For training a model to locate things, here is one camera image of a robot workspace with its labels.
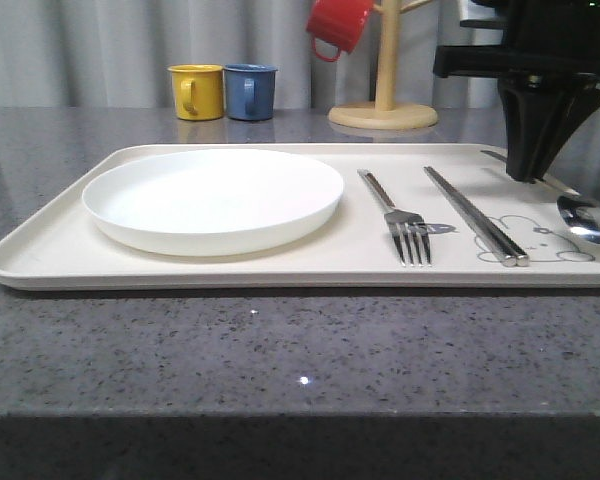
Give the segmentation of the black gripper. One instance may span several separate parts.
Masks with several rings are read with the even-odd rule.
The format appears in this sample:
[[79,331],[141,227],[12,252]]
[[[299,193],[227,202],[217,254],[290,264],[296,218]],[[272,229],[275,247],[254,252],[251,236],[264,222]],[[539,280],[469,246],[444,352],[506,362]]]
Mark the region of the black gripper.
[[[565,143],[600,108],[600,1],[511,1],[498,45],[438,46],[439,77],[503,78],[506,172],[542,179]],[[573,77],[531,87],[515,75]]]

